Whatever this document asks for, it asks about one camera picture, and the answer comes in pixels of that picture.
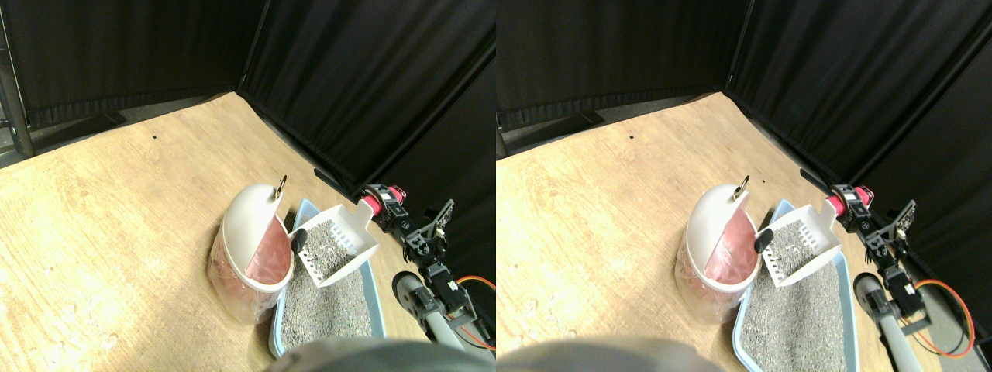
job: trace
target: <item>wooden surface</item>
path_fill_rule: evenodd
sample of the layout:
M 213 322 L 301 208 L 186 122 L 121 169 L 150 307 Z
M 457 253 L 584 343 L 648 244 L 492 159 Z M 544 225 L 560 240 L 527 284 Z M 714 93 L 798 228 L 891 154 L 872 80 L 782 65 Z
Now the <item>wooden surface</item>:
M 824 198 L 719 93 L 497 162 L 498 354 L 564 337 L 646 335 L 743 370 L 731 346 L 733 322 L 698 322 L 673 271 L 699 197 L 747 175 L 755 223 L 782 198 L 817 210 Z M 839 224 L 835 232 L 850 279 L 874 272 L 857 237 Z M 871 319 L 861 308 L 855 313 L 862 370 L 891 370 Z M 925 370 L 940 370 L 936 357 L 911 344 Z
M 269 324 L 226 312 L 206 259 L 234 195 L 283 175 L 280 217 L 354 210 L 233 93 L 0 170 L 0 369 L 265 368 Z M 369 229 L 387 333 L 426 339 L 390 287 L 415 267 Z

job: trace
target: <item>black backdrop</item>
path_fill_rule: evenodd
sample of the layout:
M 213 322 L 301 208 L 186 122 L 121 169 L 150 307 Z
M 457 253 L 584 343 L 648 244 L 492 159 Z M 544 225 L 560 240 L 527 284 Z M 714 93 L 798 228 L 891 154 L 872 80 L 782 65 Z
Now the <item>black backdrop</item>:
M 3 0 L 28 124 L 234 90 L 264 5 Z
M 917 222 L 910 229 L 913 252 L 957 290 L 986 330 L 992 320 L 990 118 L 992 46 L 986 44 L 906 140 L 865 179 L 879 195 L 873 208 L 902 208 L 910 199 L 917 201 Z
M 238 94 L 345 192 L 399 185 L 413 216 L 454 199 L 444 261 L 495 281 L 494 43 L 489 1 L 273 1 Z
M 724 93 L 823 176 L 850 181 L 947 79 L 987 6 L 755 2 Z
M 501 128 L 719 91 L 746 8 L 721 0 L 501 1 Z
M 876 211 L 915 199 L 914 260 L 992 322 L 992 3 L 508 1 L 498 29 L 501 130 L 723 90 Z

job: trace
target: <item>white litter scoop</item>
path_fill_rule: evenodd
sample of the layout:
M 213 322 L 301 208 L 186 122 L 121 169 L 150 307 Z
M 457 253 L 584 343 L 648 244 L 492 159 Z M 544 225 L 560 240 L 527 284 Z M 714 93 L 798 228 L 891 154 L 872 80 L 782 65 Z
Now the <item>white litter scoop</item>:
M 836 217 L 833 204 L 824 200 L 819 213 L 806 205 L 758 232 L 755 250 L 776 288 L 801 281 L 833 261 L 840 252 L 840 239 L 830 229 Z
M 339 204 L 290 234 L 293 250 L 317 287 L 334 284 L 358 270 L 379 249 L 379 241 L 368 231 L 373 214 L 365 200 L 358 200 L 354 213 Z

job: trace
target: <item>metal ring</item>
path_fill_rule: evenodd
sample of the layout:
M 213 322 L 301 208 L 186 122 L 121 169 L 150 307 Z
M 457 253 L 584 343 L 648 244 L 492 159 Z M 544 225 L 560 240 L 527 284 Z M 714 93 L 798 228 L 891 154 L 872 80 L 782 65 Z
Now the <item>metal ring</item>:
M 747 188 L 748 180 L 751 180 L 750 175 L 744 177 L 744 182 L 741 183 L 741 186 L 738 186 L 737 189 L 734 190 L 734 200 L 736 200 L 738 197 L 741 197 L 741 194 L 744 193 L 744 189 Z

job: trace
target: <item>metal pole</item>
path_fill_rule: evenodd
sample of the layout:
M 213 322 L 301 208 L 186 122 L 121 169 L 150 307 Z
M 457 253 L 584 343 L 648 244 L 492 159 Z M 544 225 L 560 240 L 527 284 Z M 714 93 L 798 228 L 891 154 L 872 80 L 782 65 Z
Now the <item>metal pole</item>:
M 4 114 L 10 121 L 10 134 L 14 138 L 14 147 L 24 159 L 35 156 L 35 145 L 31 142 L 31 132 L 28 131 L 28 118 L 24 113 L 24 102 L 17 86 L 17 75 L 14 73 L 14 62 L 7 43 L 7 27 L 3 22 L 3 11 L 0 10 L 0 104 Z

